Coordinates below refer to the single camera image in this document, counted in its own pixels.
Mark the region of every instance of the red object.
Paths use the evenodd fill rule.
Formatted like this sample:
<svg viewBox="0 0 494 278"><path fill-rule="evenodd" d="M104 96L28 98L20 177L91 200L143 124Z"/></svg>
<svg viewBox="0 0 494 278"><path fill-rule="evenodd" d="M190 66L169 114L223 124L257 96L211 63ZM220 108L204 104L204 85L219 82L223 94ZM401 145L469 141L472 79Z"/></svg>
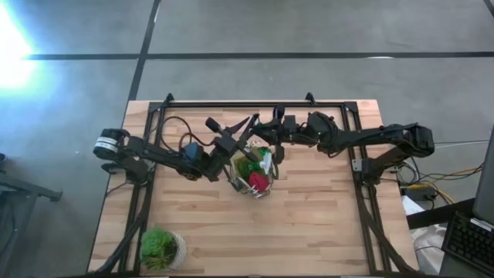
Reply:
<svg viewBox="0 0 494 278"><path fill-rule="evenodd" d="M268 188L268 180L260 173L252 173L249 177L249 185L260 192L264 192Z"/></svg>

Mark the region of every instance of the yellow cable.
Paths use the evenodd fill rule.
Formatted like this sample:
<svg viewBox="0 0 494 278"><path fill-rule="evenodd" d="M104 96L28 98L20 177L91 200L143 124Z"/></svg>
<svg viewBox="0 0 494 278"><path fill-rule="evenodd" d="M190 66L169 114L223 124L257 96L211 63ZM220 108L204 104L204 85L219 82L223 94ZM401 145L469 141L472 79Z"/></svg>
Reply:
<svg viewBox="0 0 494 278"><path fill-rule="evenodd" d="M434 184L434 183L435 183L435 182L437 182L437 181L444 180L444 178L446 178L446 177L450 177L450 176L452 176L452 175L462 174L462 173L466 173L466 172L473 172L473 171L475 171L475 170L477 170L477 169L478 169L478 168L470 168L470 169L466 169L466 170L456 171L456 172L453 172L453 173L451 173L451 174L444 175L444 176L442 176L441 178L436 178L436 179L435 179L435 180L433 180L433 181L428 181L428 183L427 183L427 184L425 184L425 185L432 185L432 184Z"/></svg>
<svg viewBox="0 0 494 278"><path fill-rule="evenodd" d="M448 199L452 204L455 203L455 200L453 200L453 198L451 198L451 196L449 196L448 194L446 194L444 191L442 191L441 189L439 188L435 188L434 186L432 186L431 184L425 184L425 185L412 185L412 186L409 186L408 188L410 189L416 189L416 188L424 188L424 187L430 187L430 188L433 188L434 190L436 190L438 192L438 194L442 195L443 197L445 197L446 199Z"/></svg>
<svg viewBox="0 0 494 278"><path fill-rule="evenodd" d="M408 186L409 189L416 189L416 188L423 188L423 187L430 187L430 188L433 188L434 190L437 191L438 194L440 194L441 196L443 196L444 198L448 199L452 204L455 203L455 200L453 200L453 198L451 198L451 196L449 196L448 194L446 194L444 191L442 191L441 189L433 186L435 185L435 182L437 181L441 181L443 180L444 178L446 177L450 177L452 175L457 175L457 174L462 174L462 173L467 173L467 172L473 172L475 170L477 170L478 168L470 168L470 169L465 169L465 170L461 170L461 171L456 171L456 172L453 172L451 174L447 174L447 175L443 175L441 178L436 178L435 180L433 181L428 181L428 183L425 183L425 184L416 184L416 185L410 185Z"/></svg>

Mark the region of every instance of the white cable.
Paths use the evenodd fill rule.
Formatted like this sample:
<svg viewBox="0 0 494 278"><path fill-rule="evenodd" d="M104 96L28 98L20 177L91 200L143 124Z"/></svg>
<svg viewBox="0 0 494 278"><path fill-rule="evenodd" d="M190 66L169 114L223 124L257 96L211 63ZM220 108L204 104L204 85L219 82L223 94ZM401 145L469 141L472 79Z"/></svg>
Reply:
<svg viewBox="0 0 494 278"><path fill-rule="evenodd" d="M476 141L476 142L466 142L466 143L457 143L457 144L447 144L445 146L439 146L436 147L435 149L438 150L440 148L445 148L445 147L456 147L456 146L465 146L469 144L487 144L489 143L488 141Z"/></svg>

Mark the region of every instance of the white pot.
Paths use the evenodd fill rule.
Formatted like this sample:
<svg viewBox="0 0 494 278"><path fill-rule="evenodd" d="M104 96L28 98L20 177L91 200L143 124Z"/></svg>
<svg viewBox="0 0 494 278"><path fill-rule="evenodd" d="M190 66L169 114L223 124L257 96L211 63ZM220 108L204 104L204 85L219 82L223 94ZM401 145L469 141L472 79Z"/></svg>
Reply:
<svg viewBox="0 0 494 278"><path fill-rule="evenodd" d="M173 236L175 242L177 243L177 253L175 254L173 261L168 266L168 269L176 270L185 260L187 255L187 245L185 244L185 239L182 236L174 232L168 232Z"/></svg>

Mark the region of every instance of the green plant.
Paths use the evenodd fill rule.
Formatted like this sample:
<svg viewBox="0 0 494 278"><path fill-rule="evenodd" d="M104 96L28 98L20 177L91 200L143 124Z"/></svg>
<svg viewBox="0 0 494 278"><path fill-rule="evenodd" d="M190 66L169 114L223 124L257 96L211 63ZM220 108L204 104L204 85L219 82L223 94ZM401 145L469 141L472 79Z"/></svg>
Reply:
<svg viewBox="0 0 494 278"><path fill-rule="evenodd" d="M177 243L169 232L154 227L143 234L140 248L141 262L149 270L166 269L176 253Z"/></svg>

